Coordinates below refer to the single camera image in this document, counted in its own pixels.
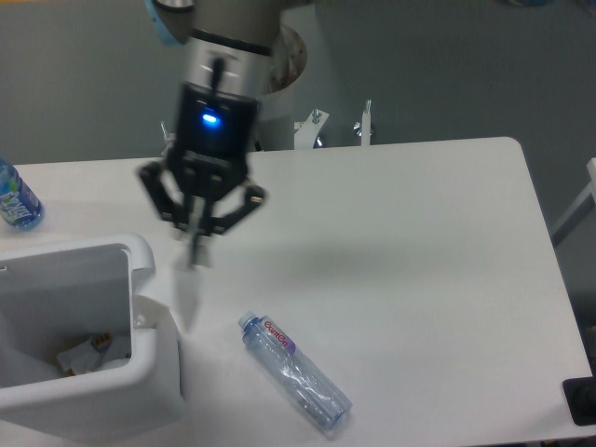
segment gray floor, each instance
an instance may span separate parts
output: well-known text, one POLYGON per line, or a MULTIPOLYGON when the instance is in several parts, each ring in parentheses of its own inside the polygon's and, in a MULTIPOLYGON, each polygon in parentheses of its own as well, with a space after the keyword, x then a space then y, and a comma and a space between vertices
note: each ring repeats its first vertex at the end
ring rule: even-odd
MULTIPOLYGON (((377 143, 517 139, 548 224, 587 183, 596 18, 575 0, 323 0, 285 21, 309 54, 296 116, 331 113, 329 145, 356 143, 351 125, 370 98, 377 143)), ((0 155, 34 163, 159 154, 158 123, 173 125, 186 51, 159 43, 142 0, 0 5, 0 42, 0 155)), ((593 221, 559 250, 572 298, 587 303, 593 221)))

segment white table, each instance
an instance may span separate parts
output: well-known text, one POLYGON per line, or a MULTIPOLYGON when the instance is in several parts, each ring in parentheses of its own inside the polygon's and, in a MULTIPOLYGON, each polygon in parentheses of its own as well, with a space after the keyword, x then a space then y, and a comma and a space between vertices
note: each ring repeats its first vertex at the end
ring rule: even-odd
MULTIPOLYGON (((25 234, 0 225, 0 249, 133 231, 163 271, 178 242, 132 174, 144 161, 20 167, 47 217, 25 234)), ((353 400, 339 445, 596 434, 574 425, 562 393, 563 379, 590 370, 516 142, 250 162, 270 199, 212 246, 184 346, 189 413, 118 446, 328 445, 245 351, 237 319, 247 310, 270 315, 353 400)), ((0 440, 71 445, 6 423, 0 440)))

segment bottle label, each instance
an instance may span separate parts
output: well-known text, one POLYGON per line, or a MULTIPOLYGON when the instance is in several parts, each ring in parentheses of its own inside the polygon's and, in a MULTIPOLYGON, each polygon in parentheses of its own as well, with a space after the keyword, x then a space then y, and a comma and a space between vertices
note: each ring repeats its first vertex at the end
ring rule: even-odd
POLYGON ((296 344, 291 340, 291 338, 286 335, 286 333, 278 326, 276 326, 276 324, 270 319, 263 320, 263 325, 267 329, 269 338, 277 341, 290 353, 291 356, 293 356, 296 352, 296 344))
POLYGON ((26 224, 39 215, 41 206, 27 184, 11 182, 9 191, 0 196, 0 216, 9 224, 26 224))

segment plastic water bottle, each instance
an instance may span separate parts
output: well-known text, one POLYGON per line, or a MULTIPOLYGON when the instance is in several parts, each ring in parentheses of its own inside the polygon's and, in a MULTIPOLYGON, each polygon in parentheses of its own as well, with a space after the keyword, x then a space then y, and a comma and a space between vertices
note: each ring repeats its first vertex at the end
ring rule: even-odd
POLYGON ((0 216, 19 230, 30 230, 44 218, 44 207, 14 166, 0 158, 0 216))
POLYGON ((238 321, 242 341, 298 404, 326 432, 334 431, 352 402, 305 356, 270 317, 248 312, 238 321))

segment blue led light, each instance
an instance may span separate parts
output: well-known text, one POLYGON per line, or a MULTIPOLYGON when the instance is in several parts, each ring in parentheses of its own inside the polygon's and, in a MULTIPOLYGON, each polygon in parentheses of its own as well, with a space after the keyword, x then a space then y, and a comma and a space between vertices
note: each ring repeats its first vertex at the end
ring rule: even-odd
POLYGON ((220 127, 220 118, 211 114, 203 114, 203 124, 210 128, 220 127))
POLYGON ((208 123, 215 124, 217 123, 217 118, 213 115, 203 115, 203 121, 207 121, 208 123))

